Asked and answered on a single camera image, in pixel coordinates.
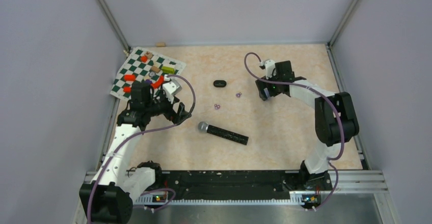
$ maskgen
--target microphone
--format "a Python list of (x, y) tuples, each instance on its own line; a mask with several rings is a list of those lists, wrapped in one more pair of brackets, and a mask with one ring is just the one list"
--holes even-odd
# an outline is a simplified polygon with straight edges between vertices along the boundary
[(198, 130), (200, 130), (202, 132), (207, 132), (207, 133), (210, 133), (212, 135), (219, 136), (221, 138), (225, 138), (225, 139), (228, 139), (228, 140), (231, 140), (233, 142), (243, 144), (243, 145), (247, 145), (248, 140), (249, 140), (248, 136), (243, 136), (243, 135), (231, 132), (231, 131), (224, 130), (222, 128), (218, 128), (218, 127), (209, 125), (209, 124), (205, 123), (204, 121), (198, 123)]

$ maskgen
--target microphone head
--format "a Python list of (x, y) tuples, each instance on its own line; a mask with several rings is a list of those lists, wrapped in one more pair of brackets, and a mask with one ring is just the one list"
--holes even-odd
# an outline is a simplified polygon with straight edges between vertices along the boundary
[(207, 127), (208, 127), (208, 124), (205, 123), (204, 121), (198, 123), (198, 130), (200, 130), (202, 132), (207, 132)]

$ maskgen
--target green and white checkered board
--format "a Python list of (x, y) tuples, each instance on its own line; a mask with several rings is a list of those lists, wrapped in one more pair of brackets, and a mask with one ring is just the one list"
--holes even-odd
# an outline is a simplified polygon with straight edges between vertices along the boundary
[[(147, 62), (142, 62), (141, 57), (144, 56), (146, 52), (150, 52), (153, 54), (153, 57)], [(117, 72), (116, 79), (114, 80), (114, 84), (111, 87), (110, 94), (121, 99), (121, 100), (129, 100), (130, 93), (125, 93), (123, 91), (124, 87), (130, 87), (133, 81), (125, 81), (124, 75), (135, 75), (137, 81), (142, 81), (143, 78), (150, 73), (150, 68), (154, 65), (158, 68), (161, 68), (164, 64), (175, 65), (175, 74), (179, 75), (185, 69), (186, 63), (172, 59), (165, 55), (162, 55), (157, 52), (153, 52), (141, 47), (135, 47), (130, 53), (129, 57), (127, 57), (126, 61)], [(161, 75), (164, 75), (160, 71), (154, 77), (151, 78), (152, 82), (156, 82)]]

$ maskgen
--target gray wall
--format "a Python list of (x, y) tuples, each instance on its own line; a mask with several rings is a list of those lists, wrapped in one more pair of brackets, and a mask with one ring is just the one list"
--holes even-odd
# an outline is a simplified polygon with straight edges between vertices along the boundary
[(71, 223), (124, 57), (95, 0), (0, 0), (0, 223)]
[(327, 42), (351, 0), (106, 0), (132, 46)]
[(334, 51), (402, 223), (429, 222), (432, 0), (362, 0)]

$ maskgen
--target gray floor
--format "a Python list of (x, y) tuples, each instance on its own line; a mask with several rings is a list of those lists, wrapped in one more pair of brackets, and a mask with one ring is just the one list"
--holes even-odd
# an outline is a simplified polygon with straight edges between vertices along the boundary
[(129, 224), (142, 223), (382, 223), (372, 194), (334, 195), (317, 212), (297, 206), (170, 206), (151, 214), (134, 210)]

